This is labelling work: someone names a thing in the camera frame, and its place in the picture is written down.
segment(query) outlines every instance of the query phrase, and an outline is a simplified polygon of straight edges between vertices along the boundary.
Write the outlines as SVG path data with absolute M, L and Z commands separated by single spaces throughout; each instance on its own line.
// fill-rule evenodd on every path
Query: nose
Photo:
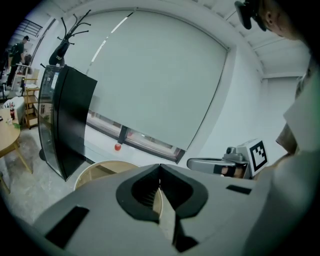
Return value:
M 272 27 L 275 24 L 275 17 L 270 11 L 266 12 L 265 20 L 269 27 Z

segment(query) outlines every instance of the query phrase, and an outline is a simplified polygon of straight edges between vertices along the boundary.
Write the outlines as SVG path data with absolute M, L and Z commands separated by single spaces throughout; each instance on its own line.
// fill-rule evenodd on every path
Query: table leg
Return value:
M 13 143 L 14 149 L 17 152 L 18 156 L 20 157 L 21 161 L 23 162 L 24 166 L 26 167 L 26 169 L 32 174 L 33 171 L 29 168 L 29 166 L 27 165 L 26 160 L 24 159 L 24 157 L 22 156 L 19 147 L 17 145 L 17 142 Z
M 2 172 L 0 172 L 0 183 L 3 184 L 4 190 L 5 192 L 7 192 L 8 194 L 10 194 L 10 189 L 8 188 L 7 184 L 5 183 L 4 179 L 2 178 Z

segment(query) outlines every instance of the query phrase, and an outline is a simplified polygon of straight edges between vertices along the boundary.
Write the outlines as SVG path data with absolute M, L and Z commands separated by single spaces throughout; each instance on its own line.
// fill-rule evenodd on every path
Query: round table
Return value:
M 100 178 L 105 178 L 110 175 L 126 172 L 138 166 L 124 161 L 103 161 L 90 165 L 78 177 L 75 182 L 74 189 L 76 190 L 85 183 Z M 153 210 L 161 217 L 163 209 L 163 196 L 160 189 L 155 194 L 153 202 Z
M 12 120 L 12 124 L 8 124 L 7 120 L 11 118 L 10 116 L 10 109 L 4 108 L 0 109 L 0 117 L 3 118 L 2 121 L 0 121 L 0 158 L 8 154 L 9 152 L 15 150 L 23 162 L 26 169 L 33 173 L 33 171 L 29 168 L 27 165 L 26 160 L 22 156 L 20 150 L 19 150 L 19 144 L 17 142 L 19 136 L 20 136 L 20 128 L 15 128 L 14 124 L 19 124 L 18 122 L 18 115 L 17 111 L 14 111 L 15 119 Z M 8 189 L 7 185 L 4 183 L 2 179 L 2 173 L 0 174 L 0 181 L 3 183 L 5 190 L 10 193 L 10 190 Z

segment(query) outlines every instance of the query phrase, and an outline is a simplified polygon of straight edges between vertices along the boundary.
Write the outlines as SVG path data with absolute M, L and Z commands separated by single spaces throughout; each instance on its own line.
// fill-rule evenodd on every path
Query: metal railing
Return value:
M 20 25 L 16 28 L 16 30 L 22 31 L 24 33 L 30 34 L 34 37 L 37 37 L 42 26 L 32 22 L 31 20 L 24 19 Z

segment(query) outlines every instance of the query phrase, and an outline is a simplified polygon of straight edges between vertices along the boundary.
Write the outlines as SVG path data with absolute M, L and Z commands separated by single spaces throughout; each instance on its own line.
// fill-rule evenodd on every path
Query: black pants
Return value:
M 14 79 L 15 73 L 17 71 L 18 65 L 11 66 L 11 71 L 8 76 L 8 80 L 6 81 L 6 86 L 11 86 L 12 84 L 12 79 Z

